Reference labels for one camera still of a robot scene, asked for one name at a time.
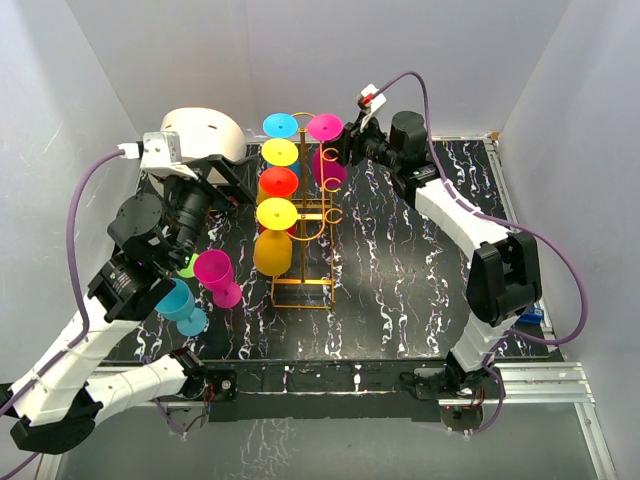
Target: black marble tabletop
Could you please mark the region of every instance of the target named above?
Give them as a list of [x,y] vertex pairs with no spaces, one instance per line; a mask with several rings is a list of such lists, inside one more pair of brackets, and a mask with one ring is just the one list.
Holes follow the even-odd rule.
[[[315,148],[309,146],[308,152]],[[249,154],[258,151],[258,145],[249,146]],[[438,142],[437,152],[449,178],[465,197],[484,212],[505,218],[481,140]],[[256,173],[263,168],[259,159],[243,168],[242,175],[251,188],[255,189]],[[318,196],[311,175],[309,179],[310,195]],[[140,188],[150,188],[145,178],[141,178]],[[113,349],[106,363],[139,363],[144,356],[156,358],[183,345],[190,346],[205,363],[445,357],[462,334],[469,314],[465,300],[467,259],[437,225],[396,197],[388,176],[371,162],[350,167],[341,192],[334,198],[343,210],[343,220],[335,227],[333,310],[274,308],[270,277],[253,267],[258,238],[255,207],[213,212],[198,251],[218,248],[231,257],[242,301],[233,309],[220,309],[213,305],[210,292],[189,279],[197,306],[209,318],[205,331],[186,338],[174,323],[154,314]],[[298,258],[294,249],[293,273],[297,273]],[[326,276],[329,258],[325,232],[309,247],[310,274]],[[326,302],[328,297],[328,290],[318,286],[278,288],[286,301]],[[539,328],[533,330],[541,335]],[[500,354],[546,357],[548,350],[512,337]]]

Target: wall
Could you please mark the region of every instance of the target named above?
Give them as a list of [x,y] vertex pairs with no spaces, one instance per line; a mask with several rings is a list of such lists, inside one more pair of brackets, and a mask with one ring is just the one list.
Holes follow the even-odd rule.
[[[0,382],[27,371],[76,306],[65,256],[73,189],[93,159],[136,132],[63,0],[12,0],[0,14]],[[86,190],[78,257],[86,284],[110,255],[106,224],[132,191],[134,163],[114,160]],[[0,476],[26,455],[0,419]],[[33,478],[35,464],[16,478]]]
[[[589,323],[565,352],[586,368],[622,479],[640,478],[639,25],[636,1],[575,0],[500,136],[519,219],[556,239],[585,277]],[[546,300],[565,335],[576,289],[544,253]]]
[[[434,131],[501,130],[568,0],[67,0],[139,132],[176,107],[231,115],[249,137],[275,111],[355,118],[355,96],[413,69]],[[380,118],[420,108],[389,92]]]

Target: gold metal rack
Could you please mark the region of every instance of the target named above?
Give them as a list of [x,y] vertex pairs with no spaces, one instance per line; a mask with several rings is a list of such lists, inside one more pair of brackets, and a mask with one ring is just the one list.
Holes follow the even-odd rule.
[[[307,112],[298,112],[293,114],[294,117],[308,116],[314,117],[313,114]],[[280,276],[273,277],[271,283],[271,302],[276,308],[304,308],[314,310],[331,310],[336,302],[335,295],[335,276],[334,276],[334,225],[337,225],[342,221],[342,217],[333,219],[333,212],[341,215],[342,210],[337,208],[333,203],[333,194],[340,191],[339,188],[328,188],[328,182],[331,180],[338,181],[337,178],[330,177],[324,178],[324,161],[335,161],[335,159],[329,158],[326,154],[333,151],[337,155],[335,148],[324,149],[322,143],[318,146],[320,149],[320,178],[322,180],[321,197],[309,198],[307,193],[307,144],[306,144],[306,127],[298,128],[300,134],[300,170],[301,178],[300,185],[302,188],[302,198],[294,198],[292,203],[298,209],[298,221],[300,223],[300,237],[291,235],[287,232],[287,235],[300,244],[300,277],[299,278],[281,278]],[[307,222],[322,222],[320,230],[313,236],[307,237]],[[326,226],[329,225],[329,248],[331,256],[329,258],[329,275],[328,278],[308,278],[307,272],[307,247],[308,243],[312,240],[319,238],[325,231]],[[331,289],[331,302],[324,305],[309,305],[300,303],[278,303],[276,301],[276,287],[278,285],[300,285],[300,286],[329,286]]]

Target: metal frame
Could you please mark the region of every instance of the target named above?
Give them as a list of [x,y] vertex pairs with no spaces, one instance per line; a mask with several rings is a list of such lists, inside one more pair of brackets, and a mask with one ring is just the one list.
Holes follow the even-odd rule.
[[[517,221],[513,206],[502,175],[502,167],[494,142],[487,136],[477,137],[435,137],[435,140],[482,140],[485,144],[491,170],[496,179],[501,200],[505,207],[507,218]],[[553,335],[553,327],[549,316],[545,316],[543,331]],[[576,414],[587,444],[591,460],[598,479],[616,480],[611,456],[600,428],[595,412],[595,402],[584,369],[580,362],[496,362],[505,383],[507,404],[556,404],[573,403]],[[109,375],[123,372],[133,367],[115,366],[99,367],[95,376]],[[364,395],[363,392],[336,392],[345,395]],[[496,399],[486,399],[487,404],[496,404]],[[468,400],[446,399],[439,400],[441,406],[468,404]],[[156,407],[153,402],[142,404],[143,407]],[[201,402],[171,401],[167,408],[202,409]],[[37,480],[54,480],[60,466],[62,456],[44,455],[36,475]]]

